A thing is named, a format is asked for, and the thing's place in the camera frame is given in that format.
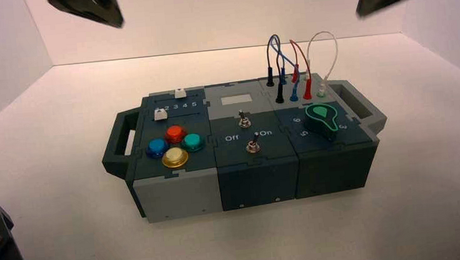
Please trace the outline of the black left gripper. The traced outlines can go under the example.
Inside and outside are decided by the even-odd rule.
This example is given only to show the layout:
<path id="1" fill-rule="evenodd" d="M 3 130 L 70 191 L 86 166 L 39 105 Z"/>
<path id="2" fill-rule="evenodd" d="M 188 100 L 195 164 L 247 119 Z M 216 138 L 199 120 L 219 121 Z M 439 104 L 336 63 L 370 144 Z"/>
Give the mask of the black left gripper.
<path id="1" fill-rule="evenodd" d="M 122 28 L 123 15 L 117 0 L 47 0 L 51 6 L 64 13 L 91 21 Z"/>

